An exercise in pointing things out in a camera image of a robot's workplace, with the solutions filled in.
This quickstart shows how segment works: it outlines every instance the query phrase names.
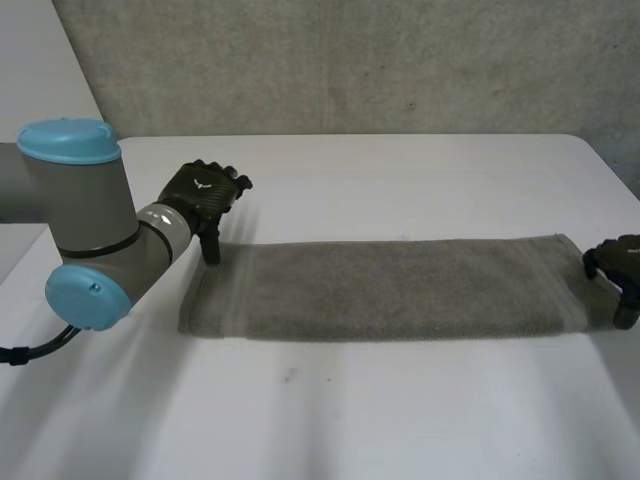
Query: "white table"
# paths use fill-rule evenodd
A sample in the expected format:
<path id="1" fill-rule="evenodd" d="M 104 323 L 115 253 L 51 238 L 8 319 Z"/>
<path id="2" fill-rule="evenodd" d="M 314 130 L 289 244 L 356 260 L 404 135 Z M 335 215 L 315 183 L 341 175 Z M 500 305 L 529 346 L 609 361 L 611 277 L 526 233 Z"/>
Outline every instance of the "white table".
<path id="1" fill-rule="evenodd" d="M 256 243 L 510 238 L 583 249 L 640 233 L 640 203 L 562 135 L 134 138 L 137 207 L 183 162 L 255 189 L 223 235 Z M 0 478 L 640 478 L 640 327 L 598 337 L 386 344 L 201 340 L 175 331 L 197 242 L 103 333 L 0 369 Z M 45 232 L 0 286 L 0 339 L 63 323 Z"/>

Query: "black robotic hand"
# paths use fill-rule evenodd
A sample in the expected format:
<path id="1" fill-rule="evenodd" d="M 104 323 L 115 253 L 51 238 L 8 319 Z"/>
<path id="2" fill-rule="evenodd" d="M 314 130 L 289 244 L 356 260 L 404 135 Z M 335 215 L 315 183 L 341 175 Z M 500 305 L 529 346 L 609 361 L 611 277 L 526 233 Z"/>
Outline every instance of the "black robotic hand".
<path id="1" fill-rule="evenodd" d="M 202 160 L 184 164 L 160 193 L 158 201 L 175 208 L 189 223 L 192 235 L 200 237 L 202 256 L 207 265 L 220 263 L 219 225 L 222 215 L 253 188 L 246 175 L 235 168 L 222 168 Z"/>
<path id="2" fill-rule="evenodd" d="M 582 257 L 590 279 L 601 270 L 622 289 L 613 324 L 621 330 L 633 327 L 640 316 L 640 235 L 605 240 Z"/>

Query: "towel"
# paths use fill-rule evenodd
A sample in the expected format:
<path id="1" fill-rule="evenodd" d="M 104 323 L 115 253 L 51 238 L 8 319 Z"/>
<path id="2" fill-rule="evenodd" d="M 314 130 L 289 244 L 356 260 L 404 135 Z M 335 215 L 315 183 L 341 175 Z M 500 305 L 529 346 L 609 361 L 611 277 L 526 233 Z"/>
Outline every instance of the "towel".
<path id="1" fill-rule="evenodd" d="M 564 235 L 223 245 L 179 330 L 207 338 L 387 341 L 611 329 L 619 294 Z"/>

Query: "white logo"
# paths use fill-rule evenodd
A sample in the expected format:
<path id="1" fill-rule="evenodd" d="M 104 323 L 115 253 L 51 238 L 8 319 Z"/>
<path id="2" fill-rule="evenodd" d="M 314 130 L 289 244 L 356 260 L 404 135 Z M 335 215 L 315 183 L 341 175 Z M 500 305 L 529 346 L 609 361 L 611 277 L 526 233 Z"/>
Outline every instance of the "white logo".
<path id="1" fill-rule="evenodd" d="M 196 184 L 196 187 L 198 187 L 198 190 L 200 190 L 201 188 L 209 188 L 211 185 L 203 185 L 200 182 L 198 182 L 198 180 L 196 180 L 195 178 L 193 179 L 193 183 Z"/>

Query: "gray wall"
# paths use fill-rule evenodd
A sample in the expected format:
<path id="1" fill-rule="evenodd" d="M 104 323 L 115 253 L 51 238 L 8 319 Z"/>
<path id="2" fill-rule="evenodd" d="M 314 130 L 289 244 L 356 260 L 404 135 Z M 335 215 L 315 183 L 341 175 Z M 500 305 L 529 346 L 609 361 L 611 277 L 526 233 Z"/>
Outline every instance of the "gray wall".
<path id="1" fill-rule="evenodd" d="M 570 133 L 640 195 L 638 0 L 54 0 L 123 136 Z"/>

